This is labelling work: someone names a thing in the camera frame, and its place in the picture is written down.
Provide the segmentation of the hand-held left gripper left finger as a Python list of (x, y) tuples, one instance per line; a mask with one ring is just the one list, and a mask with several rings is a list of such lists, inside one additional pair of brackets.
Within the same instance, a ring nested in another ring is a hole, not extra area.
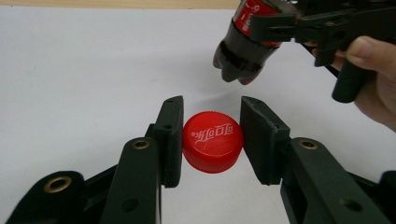
[(183, 98), (169, 98), (146, 134), (124, 145), (100, 224), (161, 224), (162, 188), (181, 177), (183, 118)]

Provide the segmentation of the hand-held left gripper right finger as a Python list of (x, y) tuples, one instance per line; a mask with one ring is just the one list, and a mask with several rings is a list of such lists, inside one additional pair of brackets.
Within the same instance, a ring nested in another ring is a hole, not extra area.
[(241, 98), (244, 150), (263, 185), (279, 185), (290, 224), (392, 224), (392, 172), (375, 183), (346, 171), (320, 142), (290, 138), (263, 101)]

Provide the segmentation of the dark cola bottle red label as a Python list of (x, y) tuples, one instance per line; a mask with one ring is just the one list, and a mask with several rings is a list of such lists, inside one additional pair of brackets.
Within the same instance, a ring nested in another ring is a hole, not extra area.
[(280, 42), (256, 42), (250, 39), (252, 16), (297, 11), (297, 5), (292, 0), (240, 0), (228, 32), (220, 41), (213, 58), (213, 65), (221, 70), (222, 79), (249, 84), (259, 75), (266, 60), (281, 46)]

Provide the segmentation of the red bottle cap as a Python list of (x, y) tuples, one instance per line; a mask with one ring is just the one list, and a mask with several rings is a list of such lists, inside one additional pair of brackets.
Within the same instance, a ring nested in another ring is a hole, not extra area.
[(192, 167), (204, 173), (218, 174), (230, 169), (243, 144), (239, 124), (220, 112), (200, 112), (183, 129), (183, 154)]

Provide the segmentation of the light wooden table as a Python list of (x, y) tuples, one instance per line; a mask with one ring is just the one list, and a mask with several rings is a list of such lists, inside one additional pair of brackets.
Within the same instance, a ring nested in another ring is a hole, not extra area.
[(240, 0), (0, 0), (10, 7), (235, 9)]

